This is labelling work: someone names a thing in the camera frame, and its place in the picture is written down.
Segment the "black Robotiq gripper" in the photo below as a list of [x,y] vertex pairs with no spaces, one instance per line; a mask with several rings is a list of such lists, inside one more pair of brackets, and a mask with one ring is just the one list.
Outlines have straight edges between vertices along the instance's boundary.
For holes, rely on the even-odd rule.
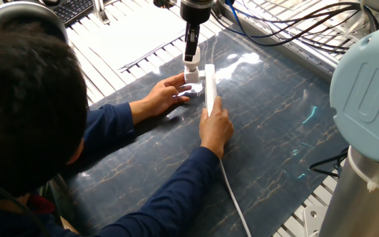
[[186,50],[184,53],[185,61],[192,61],[198,46],[198,31],[200,24],[208,21],[214,2],[181,2],[180,16],[186,21]]

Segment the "person's left hand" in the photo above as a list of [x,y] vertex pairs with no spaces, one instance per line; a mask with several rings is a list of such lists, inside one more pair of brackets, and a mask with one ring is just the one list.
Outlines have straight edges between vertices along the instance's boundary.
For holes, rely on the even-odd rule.
[[129,103],[134,125],[160,115],[174,104],[188,102],[190,98],[179,93],[190,89],[191,86],[186,86],[184,73],[161,80],[143,99]]

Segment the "person's right hand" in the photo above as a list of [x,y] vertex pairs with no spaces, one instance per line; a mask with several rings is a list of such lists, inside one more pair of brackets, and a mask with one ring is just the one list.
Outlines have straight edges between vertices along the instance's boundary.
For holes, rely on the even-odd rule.
[[219,159],[224,155],[224,147],[232,137],[234,127],[229,112],[222,108],[222,99],[216,96],[211,114],[203,109],[199,124],[201,147],[211,150]]

